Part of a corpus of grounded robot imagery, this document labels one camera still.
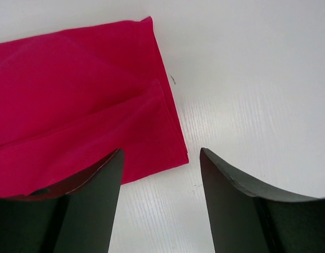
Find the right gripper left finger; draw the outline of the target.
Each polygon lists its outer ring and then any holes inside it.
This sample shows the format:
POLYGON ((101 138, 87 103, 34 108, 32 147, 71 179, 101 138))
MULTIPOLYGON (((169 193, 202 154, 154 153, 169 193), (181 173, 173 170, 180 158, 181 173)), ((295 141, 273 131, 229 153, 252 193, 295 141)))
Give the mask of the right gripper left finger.
POLYGON ((51 186, 0 198, 0 252, 107 252, 124 161, 117 149, 51 186))

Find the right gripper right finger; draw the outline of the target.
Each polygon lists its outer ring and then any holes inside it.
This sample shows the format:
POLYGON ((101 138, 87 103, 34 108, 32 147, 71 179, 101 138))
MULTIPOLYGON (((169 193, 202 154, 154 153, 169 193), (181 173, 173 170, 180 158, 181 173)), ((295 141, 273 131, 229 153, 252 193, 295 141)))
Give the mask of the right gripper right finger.
POLYGON ((207 148, 200 166, 216 252, 325 252, 325 198, 272 186, 207 148))

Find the red t-shirt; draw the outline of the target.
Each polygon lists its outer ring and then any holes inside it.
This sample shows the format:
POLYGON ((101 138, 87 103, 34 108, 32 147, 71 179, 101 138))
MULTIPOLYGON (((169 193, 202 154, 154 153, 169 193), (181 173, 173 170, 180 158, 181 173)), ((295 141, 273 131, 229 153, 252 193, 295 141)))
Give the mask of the red t-shirt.
POLYGON ((151 17, 0 43, 1 198, 116 149, 124 184, 189 162, 151 17))

